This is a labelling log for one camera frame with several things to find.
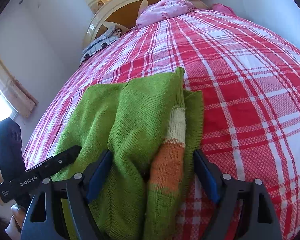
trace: wall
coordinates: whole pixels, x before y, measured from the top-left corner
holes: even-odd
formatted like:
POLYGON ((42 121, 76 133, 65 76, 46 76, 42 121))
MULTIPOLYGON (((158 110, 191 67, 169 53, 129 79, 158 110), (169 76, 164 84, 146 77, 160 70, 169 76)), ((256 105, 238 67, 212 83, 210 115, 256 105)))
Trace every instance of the wall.
POLYGON ((236 14, 281 35, 300 49, 300 9, 293 0, 205 0, 221 2, 236 14))
POLYGON ((84 0, 11 0, 0 15, 0 57, 39 101, 28 119, 15 119, 23 150, 49 104, 77 70, 92 17, 84 0))

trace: headboard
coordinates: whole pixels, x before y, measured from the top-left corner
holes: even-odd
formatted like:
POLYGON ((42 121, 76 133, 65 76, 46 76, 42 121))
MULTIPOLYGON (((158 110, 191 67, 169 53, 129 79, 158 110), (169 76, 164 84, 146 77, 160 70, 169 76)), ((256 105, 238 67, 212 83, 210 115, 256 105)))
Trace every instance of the headboard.
MULTIPOLYGON (((96 37, 104 33, 107 27, 117 25, 122 33, 136 26, 139 8, 157 3, 160 0, 111 0, 103 5, 89 24, 84 37, 83 47, 88 46, 96 37)), ((201 1, 191 1, 199 9, 208 9, 201 1)))

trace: bed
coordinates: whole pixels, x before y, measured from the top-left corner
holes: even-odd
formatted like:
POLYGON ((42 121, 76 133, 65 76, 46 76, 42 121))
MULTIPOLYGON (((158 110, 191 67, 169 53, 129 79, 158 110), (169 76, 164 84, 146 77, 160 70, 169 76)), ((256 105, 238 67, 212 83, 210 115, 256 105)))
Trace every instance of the bed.
MULTIPOLYGON (((203 92, 201 150, 223 173, 247 181, 260 178, 283 239, 293 239, 300 230, 300 50, 250 21, 206 10, 203 3, 194 12, 132 28, 140 6, 157 1, 111 0, 96 13, 83 47, 103 27, 120 25, 125 34, 83 62, 57 94, 26 146, 26 167, 53 155, 89 86, 181 66, 185 89, 203 92)), ((176 218, 174 239, 197 240, 212 213, 213 204, 195 176, 176 218)), ((238 218, 239 209, 231 228, 238 218)))

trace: screw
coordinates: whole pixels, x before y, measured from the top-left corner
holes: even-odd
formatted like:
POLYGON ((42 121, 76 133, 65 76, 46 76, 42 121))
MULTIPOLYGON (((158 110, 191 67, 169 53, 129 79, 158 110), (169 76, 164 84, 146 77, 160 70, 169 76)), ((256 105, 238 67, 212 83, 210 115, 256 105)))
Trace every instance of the screw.
POLYGON ((82 178, 82 173, 76 173, 73 177, 75 179, 81 179, 82 178))
POLYGON ((254 182, 255 182, 255 184, 258 184, 258 185, 262 184, 262 180, 261 179, 255 179, 254 182))
POLYGON ((228 173, 222 174, 222 177, 226 180, 231 180, 231 175, 228 173))
POLYGON ((42 183, 43 184, 48 184, 50 182, 50 179, 49 178, 45 178, 42 180, 42 183))

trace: black device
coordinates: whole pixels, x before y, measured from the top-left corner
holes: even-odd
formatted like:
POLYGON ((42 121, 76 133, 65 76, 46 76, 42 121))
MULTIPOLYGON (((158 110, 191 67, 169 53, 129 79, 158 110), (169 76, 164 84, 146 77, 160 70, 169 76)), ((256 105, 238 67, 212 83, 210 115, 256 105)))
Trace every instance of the black device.
MULTIPOLYGON (((235 239, 282 240, 273 204, 260 179, 239 181, 222 174, 200 150, 194 156, 194 171, 216 210, 201 240, 223 240, 238 199, 243 199, 235 239)), ((26 215, 21 240, 69 239, 61 199, 68 199, 73 225, 80 240, 109 240, 96 225, 88 204, 102 188, 112 166, 113 153, 105 150, 83 173, 52 182, 45 178, 39 185, 26 215)))
POLYGON ((18 205, 28 209, 31 202, 29 193, 38 187, 43 178, 50 177, 73 163, 81 147, 75 145, 27 171, 21 148, 20 126, 8 117, 0 122, 0 170, 3 178, 0 197, 5 203, 15 199, 18 205))

